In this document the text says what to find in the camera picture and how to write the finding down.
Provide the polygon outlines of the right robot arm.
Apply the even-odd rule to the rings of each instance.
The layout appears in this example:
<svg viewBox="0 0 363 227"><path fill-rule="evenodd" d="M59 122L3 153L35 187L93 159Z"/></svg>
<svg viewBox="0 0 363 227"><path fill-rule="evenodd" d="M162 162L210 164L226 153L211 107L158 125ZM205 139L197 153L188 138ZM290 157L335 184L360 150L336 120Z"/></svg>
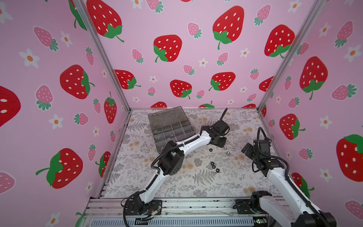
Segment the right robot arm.
<svg viewBox="0 0 363 227"><path fill-rule="evenodd" d="M233 209L267 213L272 222L268 226L279 224L282 227L335 227L337 221L329 212L323 212L291 180L289 164L280 157L270 154L271 140L265 135L262 127L258 128L257 138L253 144L247 143L242 153L252 160L254 173L262 172L279 190L288 206L279 203L268 191L253 192L249 201L236 201Z"/></svg>

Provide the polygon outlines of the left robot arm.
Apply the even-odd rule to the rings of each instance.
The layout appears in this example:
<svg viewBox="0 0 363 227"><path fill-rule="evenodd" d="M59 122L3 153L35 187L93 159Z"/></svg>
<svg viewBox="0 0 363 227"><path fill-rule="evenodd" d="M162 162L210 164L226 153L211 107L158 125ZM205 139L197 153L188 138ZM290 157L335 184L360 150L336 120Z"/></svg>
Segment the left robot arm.
<svg viewBox="0 0 363 227"><path fill-rule="evenodd" d="M162 184L181 170L185 156L202 146L213 145L219 148L225 146L226 135L230 130L229 125L223 121L227 110L226 108L220 119L212 126L201 126L198 134L183 141L170 141L166 144L163 152L151 164L151 168L155 170L153 177L144 190L136 192L126 199L123 215L147 213L152 207L152 201Z"/></svg>

